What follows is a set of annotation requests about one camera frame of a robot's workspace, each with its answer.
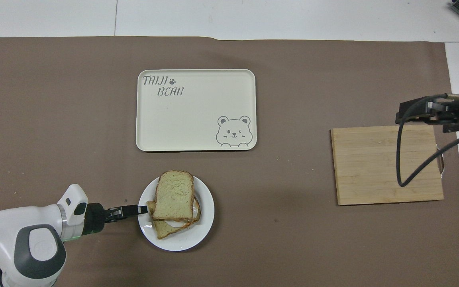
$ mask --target black cable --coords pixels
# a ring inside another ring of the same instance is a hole
[[[406,122],[406,119],[410,116],[410,113],[414,109],[416,109],[419,105],[426,104],[427,102],[431,102],[435,100],[436,98],[446,98],[446,94],[438,94],[435,96],[426,96],[422,98],[421,100],[417,101],[413,105],[411,105],[406,112],[403,114],[403,117],[401,118],[401,122],[399,124],[399,129],[398,129],[398,140],[396,142],[396,177],[398,180],[398,184],[400,187],[406,187],[407,184],[409,184],[419,172],[421,172],[430,162],[432,162],[435,158],[439,157],[441,154],[444,152],[448,151],[455,145],[459,144],[459,138],[454,140],[453,142],[450,142],[448,145],[444,146],[434,154],[432,154],[429,158],[427,158],[419,167],[404,181],[401,181],[401,173],[400,173],[400,165],[399,165],[399,154],[400,154],[400,148],[401,148],[401,134],[403,132],[403,126]]]

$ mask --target wooden cutting board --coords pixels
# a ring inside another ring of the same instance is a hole
[[[339,205],[441,200],[437,161],[406,187],[396,180],[398,126],[331,130],[337,203]],[[409,125],[401,140],[401,176],[405,180],[437,150],[433,127]]]

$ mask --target bread slice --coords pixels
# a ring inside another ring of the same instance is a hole
[[[147,201],[146,205],[148,206],[148,210],[150,211],[150,214],[152,214],[153,216],[153,212],[155,211],[155,200]],[[197,214],[193,222],[186,222],[184,226],[182,227],[172,227],[166,221],[153,220],[153,227],[155,228],[155,231],[157,232],[157,238],[158,239],[165,238],[166,236],[173,234],[175,232],[178,232],[180,230],[186,229],[187,227],[191,226],[193,223],[197,222],[199,218],[201,217],[201,209],[199,208],[199,204],[196,198],[194,198],[194,207],[197,209]]]
[[[193,221],[194,178],[187,171],[166,171],[155,190],[154,220]]]

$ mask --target white tray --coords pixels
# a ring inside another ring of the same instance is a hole
[[[139,149],[248,150],[256,140],[251,71],[145,70],[139,74],[135,126]]]

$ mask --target white plate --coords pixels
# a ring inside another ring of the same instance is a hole
[[[248,150],[256,126],[255,75],[247,69],[139,74],[135,143],[143,151]]]
[[[166,238],[159,240],[157,239],[157,232],[153,228],[150,214],[147,213],[138,215],[141,231],[156,247],[168,251],[186,250],[200,243],[210,231],[212,223],[214,222],[214,200],[208,187],[206,187],[206,185],[196,176],[193,178],[194,194],[201,209],[201,217],[198,222],[193,223],[190,227],[187,227],[184,230],[170,234]],[[149,200],[155,200],[155,188],[157,187],[158,182],[159,178],[156,178],[144,189],[143,194],[139,199],[140,206],[146,205],[146,202]]]

